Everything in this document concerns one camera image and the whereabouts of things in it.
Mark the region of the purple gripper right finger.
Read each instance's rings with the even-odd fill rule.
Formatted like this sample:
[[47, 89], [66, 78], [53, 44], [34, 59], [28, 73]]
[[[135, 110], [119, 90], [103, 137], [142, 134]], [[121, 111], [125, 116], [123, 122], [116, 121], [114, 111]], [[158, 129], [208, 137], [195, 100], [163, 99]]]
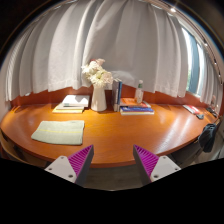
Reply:
[[169, 157], [157, 156], [138, 145], [133, 146], [133, 156], [143, 185], [147, 185], [180, 170], [180, 167]]

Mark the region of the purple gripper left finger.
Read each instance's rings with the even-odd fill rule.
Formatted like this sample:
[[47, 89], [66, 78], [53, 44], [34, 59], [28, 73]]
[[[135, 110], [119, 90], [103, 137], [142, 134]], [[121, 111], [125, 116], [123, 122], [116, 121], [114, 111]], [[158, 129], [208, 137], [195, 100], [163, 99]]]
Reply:
[[68, 157], [59, 156], [46, 168], [46, 171], [79, 186], [83, 186], [93, 156], [94, 147], [90, 145]]

